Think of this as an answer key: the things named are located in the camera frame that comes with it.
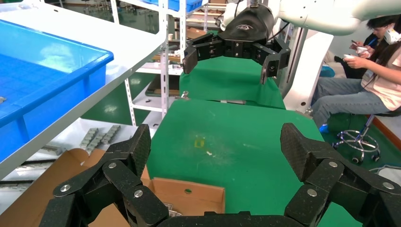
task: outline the hair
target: hair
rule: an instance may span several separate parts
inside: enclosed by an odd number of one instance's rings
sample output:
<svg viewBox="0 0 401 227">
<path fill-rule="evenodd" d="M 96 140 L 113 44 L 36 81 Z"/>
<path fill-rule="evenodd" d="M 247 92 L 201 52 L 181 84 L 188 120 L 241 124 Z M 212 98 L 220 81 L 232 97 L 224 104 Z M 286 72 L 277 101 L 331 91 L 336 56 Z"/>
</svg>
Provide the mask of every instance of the hair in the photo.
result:
<svg viewBox="0 0 401 227">
<path fill-rule="evenodd" d="M 368 20 L 366 26 L 369 29 L 375 29 L 380 27 L 386 27 L 392 23 L 396 23 L 398 20 L 399 15 L 394 16 L 385 16 L 385 17 L 378 17 L 374 19 Z"/>
<path fill-rule="evenodd" d="M 401 15 L 396 16 L 394 30 L 401 33 Z M 377 61 L 378 64 L 386 66 L 390 58 L 399 48 L 401 48 L 401 42 L 389 45 L 385 39 L 382 39 L 370 60 Z"/>
</svg>

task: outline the chair base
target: chair base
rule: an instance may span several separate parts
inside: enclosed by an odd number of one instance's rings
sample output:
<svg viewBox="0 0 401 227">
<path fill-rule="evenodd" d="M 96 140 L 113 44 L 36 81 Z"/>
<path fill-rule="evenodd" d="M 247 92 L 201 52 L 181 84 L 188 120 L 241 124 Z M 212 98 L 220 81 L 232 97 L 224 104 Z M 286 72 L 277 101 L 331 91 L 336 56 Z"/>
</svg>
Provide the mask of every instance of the chair base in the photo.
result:
<svg viewBox="0 0 401 227">
<path fill-rule="evenodd" d="M 364 160 L 366 153 L 375 153 L 371 156 L 375 162 L 380 158 L 379 144 L 375 139 L 369 135 L 362 136 L 360 131 L 357 130 L 345 130 L 340 132 L 338 135 L 339 142 L 333 143 L 333 147 L 337 149 L 341 144 L 347 144 L 349 147 L 361 152 L 360 157 L 352 158 L 355 163 L 361 163 Z"/>
</svg>

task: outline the smartphone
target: smartphone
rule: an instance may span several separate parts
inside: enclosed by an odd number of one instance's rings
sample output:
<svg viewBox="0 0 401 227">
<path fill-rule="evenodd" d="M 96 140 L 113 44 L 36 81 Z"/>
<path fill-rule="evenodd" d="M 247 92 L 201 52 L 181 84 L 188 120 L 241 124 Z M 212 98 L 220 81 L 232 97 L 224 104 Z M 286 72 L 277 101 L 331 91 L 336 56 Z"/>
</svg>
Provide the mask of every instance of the smartphone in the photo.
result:
<svg viewBox="0 0 401 227">
<path fill-rule="evenodd" d="M 351 40 L 351 42 L 352 42 L 352 44 L 354 44 L 355 46 L 359 46 L 359 45 L 357 44 L 357 42 L 355 42 L 354 40 Z"/>
</svg>

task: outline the blue box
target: blue box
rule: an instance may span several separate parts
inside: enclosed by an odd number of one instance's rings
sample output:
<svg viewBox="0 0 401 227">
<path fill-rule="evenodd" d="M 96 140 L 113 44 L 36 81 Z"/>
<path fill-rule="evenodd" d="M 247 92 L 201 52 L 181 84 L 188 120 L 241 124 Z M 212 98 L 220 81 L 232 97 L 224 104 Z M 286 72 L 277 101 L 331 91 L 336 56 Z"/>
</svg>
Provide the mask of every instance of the blue box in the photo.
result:
<svg viewBox="0 0 401 227">
<path fill-rule="evenodd" d="M 104 86 L 113 53 L 3 20 L 0 31 L 1 162 Z"/>
<path fill-rule="evenodd" d="M 146 3 L 151 3 L 153 5 L 159 5 L 159 0 L 142 0 Z M 186 0 L 187 7 L 186 11 L 191 12 L 192 10 L 200 7 L 202 5 L 202 0 Z M 174 11 L 180 10 L 180 0 L 168 0 L 168 8 Z"/>
</svg>

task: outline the green tabletop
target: green tabletop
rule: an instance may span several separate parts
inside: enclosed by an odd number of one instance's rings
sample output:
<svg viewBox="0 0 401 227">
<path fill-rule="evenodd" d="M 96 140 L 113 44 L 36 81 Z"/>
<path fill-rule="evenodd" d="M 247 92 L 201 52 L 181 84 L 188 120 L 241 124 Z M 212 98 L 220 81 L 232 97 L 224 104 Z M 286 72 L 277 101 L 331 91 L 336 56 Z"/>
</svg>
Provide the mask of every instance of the green tabletop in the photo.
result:
<svg viewBox="0 0 401 227">
<path fill-rule="evenodd" d="M 260 84 L 261 65 L 250 59 L 218 57 L 198 62 L 180 77 L 180 92 L 203 100 L 245 100 L 257 105 L 285 109 L 273 79 Z"/>
<path fill-rule="evenodd" d="M 176 100 L 153 137 L 149 174 L 225 187 L 226 213 L 282 215 L 302 185 L 280 150 L 286 122 L 322 140 L 313 121 L 293 111 Z M 361 224 L 332 204 L 319 226 Z"/>
</svg>

